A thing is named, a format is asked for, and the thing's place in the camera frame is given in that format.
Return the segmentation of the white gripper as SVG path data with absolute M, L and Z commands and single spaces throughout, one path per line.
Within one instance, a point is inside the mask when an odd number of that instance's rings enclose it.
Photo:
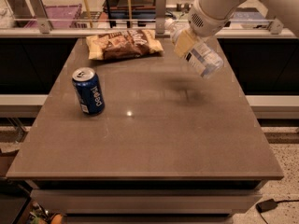
M 202 39 L 206 43 L 215 42 L 213 35 L 221 30 L 231 17 L 231 11 L 224 10 L 221 7 L 216 8 L 216 11 L 220 12 L 218 18 L 208 14 L 202 8 L 201 1 L 194 0 L 190 9 L 188 16 L 190 28 L 180 29 L 173 35 L 175 43 L 174 52 L 179 58 L 185 56 L 198 41 L 197 35 L 203 37 Z

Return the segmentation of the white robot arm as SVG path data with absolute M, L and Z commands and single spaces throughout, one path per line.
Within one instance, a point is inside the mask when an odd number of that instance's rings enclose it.
M 188 26 L 174 37 L 175 53 L 183 57 L 197 42 L 216 34 L 236 8 L 247 0 L 194 0 Z M 299 0 L 259 0 L 296 37 L 299 37 Z

